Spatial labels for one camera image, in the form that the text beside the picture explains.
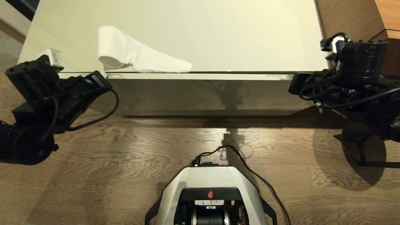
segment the paper towel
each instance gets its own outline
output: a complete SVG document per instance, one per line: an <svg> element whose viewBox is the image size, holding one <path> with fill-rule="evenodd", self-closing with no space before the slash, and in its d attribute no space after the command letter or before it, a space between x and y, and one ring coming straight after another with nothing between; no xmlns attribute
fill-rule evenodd
<svg viewBox="0 0 400 225"><path fill-rule="evenodd" d="M131 65L136 72L189 72L192 64L158 52L114 26L98 29L98 59L110 68Z"/></svg>

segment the wooden cabinet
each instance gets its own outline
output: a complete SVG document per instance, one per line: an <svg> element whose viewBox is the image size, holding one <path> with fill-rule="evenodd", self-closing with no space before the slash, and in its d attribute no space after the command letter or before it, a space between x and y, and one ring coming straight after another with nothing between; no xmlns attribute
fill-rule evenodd
<svg viewBox="0 0 400 225"><path fill-rule="evenodd" d="M400 76L400 0L316 0L325 38L390 42L382 73Z"/></svg>

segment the wooden floor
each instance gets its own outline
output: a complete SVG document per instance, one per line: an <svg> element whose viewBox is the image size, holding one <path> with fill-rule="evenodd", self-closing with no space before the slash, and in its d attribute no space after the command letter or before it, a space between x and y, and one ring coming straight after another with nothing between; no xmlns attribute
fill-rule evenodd
<svg viewBox="0 0 400 225"><path fill-rule="evenodd" d="M0 69L13 61L1 60ZM23 100L4 74L0 94L1 119L12 123L11 110ZM88 110L76 124L99 116ZM342 128L362 129L316 108L289 117L110 117L57 135L60 149L41 164L0 164L0 224L143 224L178 170L222 144L237 146L275 187L294 225L400 224L400 170L355 166L356 146L333 137ZM377 160L399 160L398 143L374 139L367 146ZM270 190L233 152L209 159L248 175L284 224Z"/></svg>

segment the unrolled toilet paper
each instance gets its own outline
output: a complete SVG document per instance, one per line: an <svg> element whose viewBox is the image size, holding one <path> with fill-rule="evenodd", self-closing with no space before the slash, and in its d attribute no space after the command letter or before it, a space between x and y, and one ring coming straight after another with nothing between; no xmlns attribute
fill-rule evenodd
<svg viewBox="0 0 400 225"><path fill-rule="evenodd" d="M114 26L98 29L98 59L106 67L131 65L136 72L189 72L192 64L135 40Z"/></svg>

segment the white table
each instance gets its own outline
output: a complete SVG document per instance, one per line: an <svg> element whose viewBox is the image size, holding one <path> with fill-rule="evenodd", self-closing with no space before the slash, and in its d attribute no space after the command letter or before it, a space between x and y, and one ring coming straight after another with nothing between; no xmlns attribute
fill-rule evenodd
<svg viewBox="0 0 400 225"><path fill-rule="evenodd" d="M313 0L41 0L19 62L53 48L63 54L62 78L105 70L97 60L104 25L207 72L108 70L120 115L288 115L309 104L287 93L287 71L327 67ZM91 108L106 112L113 104L106 94Z"/></svg>

